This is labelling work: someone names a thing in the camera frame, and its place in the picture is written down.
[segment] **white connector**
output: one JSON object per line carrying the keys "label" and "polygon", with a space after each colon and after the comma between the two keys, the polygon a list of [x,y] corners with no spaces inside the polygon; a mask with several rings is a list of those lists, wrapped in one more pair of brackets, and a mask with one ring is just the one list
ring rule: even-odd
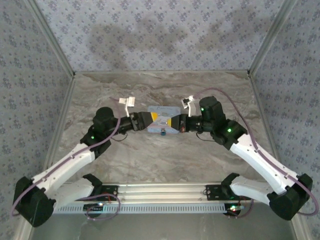
{"label": "white connector", "polygon": [[193,115],[196,115],[196,106],[194,104],[194,96],[190,95],[187,98],[181,99],[182,106],[184,109],[189,108],[188,110],[188,116],[191,117]]}
{"label": "white connector", "polygon": [[134,96],[130,96],[128,98],[119,98],[119,103],[125,105],[124,110],[125,110],[127,117],[130,116],[129,111],[128,111],[128,107],[133,108],[135,106],[135,100],[136,100],[136,98]]}

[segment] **blue floral wallpaper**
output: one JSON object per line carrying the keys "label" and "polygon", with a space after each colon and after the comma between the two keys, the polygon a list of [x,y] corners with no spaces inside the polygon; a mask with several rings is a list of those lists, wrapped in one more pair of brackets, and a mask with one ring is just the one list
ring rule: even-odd
{"label": "blue floral wallpaper", "polygon": [[284,0],[36,0],[75,72],[245,70]]}
{"label": "blue floral wallpaper", "polygon": [[70,78],[23,0],[0,1],[0,239],[16,181],[42,170]]}
{"label": "blue floral wallpaper", "polygon": [[[282,161],[320,200],[320,2],[300,0],[254,76]],[[303,209],[311,212],[312,201]],[[320,214],[307,219],[320,239]]]}

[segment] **robotic arm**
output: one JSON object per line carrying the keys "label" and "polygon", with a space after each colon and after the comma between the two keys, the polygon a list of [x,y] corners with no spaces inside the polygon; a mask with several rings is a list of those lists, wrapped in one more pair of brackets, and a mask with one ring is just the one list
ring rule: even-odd
{"label": "robotic arm", "polygon": [[[188,100],[184,101],[184,104],[189,108],[192,106]],[[180,114],[173,117],[171,127],[181,133],[210,133],[217,144],[243,158],[267,181],[257,182],[232,173],[221,183],[222,191],[227,199],[232,199],[234,196],[255,199],[269,205],[279,217],[291,220],[308,201],[309,195],[306,191],[288,176],[278,172],[261,157],[252,146],[252,140],[247,130],[238,122],[226,119],[221,103],[215,97],[205,97],[200,100],[199,104],[201,116],[192,116],[191,112],[195,111],[189,110],[189,114]],[[132,130],[144,130],[154,121],[151,112],[133,112],[128,115],[120,119],[117,134],[125,134]],[[70,153],[32,179],[23,177],[17,182],[14,202],[27,188],[39,182],[15,206],[15,209],[33,227],[38,227],[46,222],[54,209],[75,200],[102,193],[102,182],[91,174],[83,176],[77,182],[61,186],[83,166],[97,159],[110,147],[111,142],[108,140],[101,145],[86,149],[88,146],[96,145],[110,136],[116,128],[117,121],[118,119],[114,117],[113,111],[109,107],[98,109],[93,118],[93,125]],[[258,148],[273,164],[284,169],[290,176],[294,176],[296,181],[311,190],[313,181],[308,175],[298,176],[296,172],[283,166],[260,146]],[[55,169],[58,170],[54,171],[49,177],[45,177],[47,173]]]}
{"label": "robotic arm", "polygon": [[312,179],[307,174],[298,176],[258,144],[256,150],[247,130],[238,122],[226,119],[221,103],[214,96],[202,98],[199,105],[201,116],[175,116],[171,120],[172,127],[182,133],[209,132],[217,144],[240,156],[267,181],[253,181],[232,173],[221,183],[223,193],[229,198],[245,196],[258,200],[269,205],[282,219],[291,220],[310,198],[300,185],[310,191]]}

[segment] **gray marble floor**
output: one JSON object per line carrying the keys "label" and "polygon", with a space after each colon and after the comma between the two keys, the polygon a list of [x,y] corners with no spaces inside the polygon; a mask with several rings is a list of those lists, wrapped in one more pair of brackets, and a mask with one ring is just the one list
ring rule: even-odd
{"label": "gray marble floor", "polygon": [[[231,96],[251,124],[259,144],[271,151],[253,91],[244,75],[214,71],[88,73],[77,74],[75,81],[55,162],[79,143],[98,108],[115,109],[109,97],[135,96],[135,107],[129,110],[139,112],[146,111],[151,105],[181,107],[182,97],[212,86]],[[226,116],[242,124],[226,97],[216,91],[208,91],[202,95],[205,96],[215,96],[222,103]],[[120,107],[123,117],[125,111],[123,105]],[[209,134],[201,137],[210,139]],[[112,141],[102,156],[71,180],[92,173],[103,182],[207,182],[221,181],[232,172],[250,179],[262,179],[243,159],[214,142],[199,140],[194,132],[160,136],[145,130],[129,132],[122,142]]]}

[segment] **metal frame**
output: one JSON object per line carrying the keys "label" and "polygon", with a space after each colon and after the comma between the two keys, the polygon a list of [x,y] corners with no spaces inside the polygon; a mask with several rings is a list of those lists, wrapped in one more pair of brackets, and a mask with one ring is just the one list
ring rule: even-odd
{"label": "metal frame", "polygon": [[55,35],[51,31],[44,15],[42,14],[41,10],[39,9],[37,3],[35,0],[24,0],[25,5],[31,12],[31,14],[34,17],[34,20],[40,27],[43,35],[45,36],[46,40],[52,47],[52,50],[56,57],[58,58],[59,62],[61,63],[63,69],[65,72],[72,77],[74,75],[74,72],[68,62],[67,57],[65,56],[64,52],[62,51],[57,39],[55,38]]}
{"label": "metal frame", "polygon": [[[208,201],[203,193],[206,185],[219,185],[218,182],[195,183],[104,183],[104,185],[117,185],[117,196],[121,201],[120,213],[192,213],[189,208],[198,207],[198,212],[205,213],[207,209],[211,213],[225,213],[225,203],[238,201]],[[99,203],[101,201],[76,201],[55,211],[56,214],[79,213],[83,214],[82,207],[85,204]],[[111,203],[111,211],[118,206],[117,202]]]}
{"label": "metal frame", "polygon": [[251,66],[249,67],[249,71],[251,75],[254,75],[258,70],[259,66],[265,59],[269,49],[271,48],[273,42],[275,41],[278,33],[280,32],[281,28],[287,21],[289,14],[291,13],[292,9],[296,5],[298,0],[284,0],[281,8],[279,9],[277,15],[275,16],[272,25],[269,28],[258,52],[256,53]]}
{"label": "metal frame", "polygon": [[[279,156],[279,153],[276,148],[276,144],[270,129],[270,125],[267,119],[267,116],[265,115],[264,107],[261,103],[261,99],[258,94],[258,89],[254,80],[254,77],[252,75],[249,76],[250,84],[253,89],[254,97],[257,101],[257,106],[259,108],[259,113],[262,118],[262,122],[264,125],[264,129],[266,131],[269,143],[271,145],[271,150],[275,158],[281,163],[281,158]],[[297,240],[313,240],[313,237],[311,236],[306,217],[302,217],[299,214],[296,214],[293,219],[291,220],[293,229],[296,235]]]}
{"label": "metal frame", "polygon": [[[85,214],[84,203],[73,203],[59,208],[55,215]],[[113,214],[118,209],[117,203],[106,203],[89,214]],[[224,203],[124,203],[118,214],[225,214]]]}
{"label": "metal frame", "polygon": [[[57,151],[57,145],[59,144],[59,141],[61,139],[65,122],[66,122],[66,116],[67,112],[70,106],[71,98],[73,95],[73,90],[75,87],[75,81],[74,78],[72,77],[68,89],[66,91],[66,95],[63,100],[60,116],[58,118],[58,122],[56,125],[56,128],[53,133],[53,138],[51,140],[48,153],[46,155],[44,165],[42,170],[44,171],[49,167],[49,164],[52,163],[52,159],[55,157],[55,153]],[[14,233],[14,240],[28,240],[31,236],[32,232],[32,226],[23,218],[21,217],[18,221],[18,224],[15,228],[15,233]]]}

